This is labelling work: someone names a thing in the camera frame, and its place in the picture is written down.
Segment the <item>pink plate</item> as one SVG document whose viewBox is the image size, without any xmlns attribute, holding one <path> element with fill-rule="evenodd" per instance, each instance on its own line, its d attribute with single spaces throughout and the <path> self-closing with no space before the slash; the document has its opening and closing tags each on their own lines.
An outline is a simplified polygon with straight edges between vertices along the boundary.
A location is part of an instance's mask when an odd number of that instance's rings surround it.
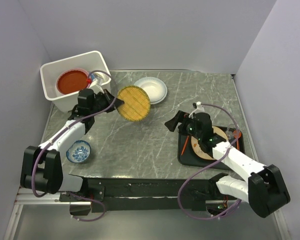
<svg viewBox="0 0 300 240">
<path fill-rule="evenodd" d="M 55 85 L 55 94 L 57 97 L 63 96 L 64 94 L 60 92 L 59 88 L 57 85 Z"/>
</svg>

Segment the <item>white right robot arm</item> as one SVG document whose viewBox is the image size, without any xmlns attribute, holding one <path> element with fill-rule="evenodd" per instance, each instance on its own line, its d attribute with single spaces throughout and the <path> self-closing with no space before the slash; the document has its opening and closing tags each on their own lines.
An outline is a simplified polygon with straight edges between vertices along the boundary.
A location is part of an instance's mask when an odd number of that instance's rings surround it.
<svg viewBox="0 0 300 240">
<path fill-rule="evenodd" d="M 199 148 L 216 161 L 228 166 L 240 179 L 220 173 L 209 180 L 207 194 L 214 199 L 224 195 L 249 203 L 252 210 L 265 218 L 291 201 L 280 169 L 253 160 L 233 147 L 232 143 L 214 132 L 209 114 L 200 112 L 190 117 L 178 111 L 164 124 L 167 129 L 197 140 Z"/>
</svg>

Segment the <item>yellow woven plate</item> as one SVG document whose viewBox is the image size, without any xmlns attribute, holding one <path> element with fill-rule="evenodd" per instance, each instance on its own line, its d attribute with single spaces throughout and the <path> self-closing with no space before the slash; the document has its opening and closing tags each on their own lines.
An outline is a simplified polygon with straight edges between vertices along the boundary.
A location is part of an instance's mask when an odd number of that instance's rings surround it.
<svg viewBox="0 0 300 240">
<path fill-rule="evenodd" d="M 117 98 L 124 102 L 117 108 L 118 113 L 127 121 L 139 122 L 150 112 L 151 102 L 147 93 L 140 87 L 129 85 L 122 88 Z"/>
</svg>

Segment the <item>red plate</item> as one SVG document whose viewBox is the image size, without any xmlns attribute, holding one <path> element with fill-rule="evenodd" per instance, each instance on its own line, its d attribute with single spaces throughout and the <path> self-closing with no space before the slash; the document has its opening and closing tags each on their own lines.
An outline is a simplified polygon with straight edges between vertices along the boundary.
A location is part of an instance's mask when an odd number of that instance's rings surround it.
<svg viewBox="0 0 300 240">
<path fill-rule="evenodd" d="M 81 68 L 73 68 L 63 72 L 57 79 L 56 85 L 64 95 L 71 94 L 89 86 L 88 72 Z"/>
</svg>

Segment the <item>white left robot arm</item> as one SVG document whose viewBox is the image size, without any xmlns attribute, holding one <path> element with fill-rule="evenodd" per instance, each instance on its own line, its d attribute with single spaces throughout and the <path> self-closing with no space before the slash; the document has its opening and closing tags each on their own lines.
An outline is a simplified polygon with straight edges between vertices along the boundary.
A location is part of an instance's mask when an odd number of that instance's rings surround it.
<svg viewBox="0 0 300 240">
<path fill-rule="evenodd" d="M 29 146 L 23 153 L 20 185 L 31 189 L 40 198 L 45 194 L 71 192 L 78 201 L 90 193 L 83 177 L 64 173 L 61 160 L 67 150 L 80 140 L 95 123 L 95 116 L 109 113 L 124 105 L 124 101 L 108 90 L 95 93 L 86 88 L 78 93 L 77 104 L 65 125 L 53 137 L 39 146 Z"/>
</svg>

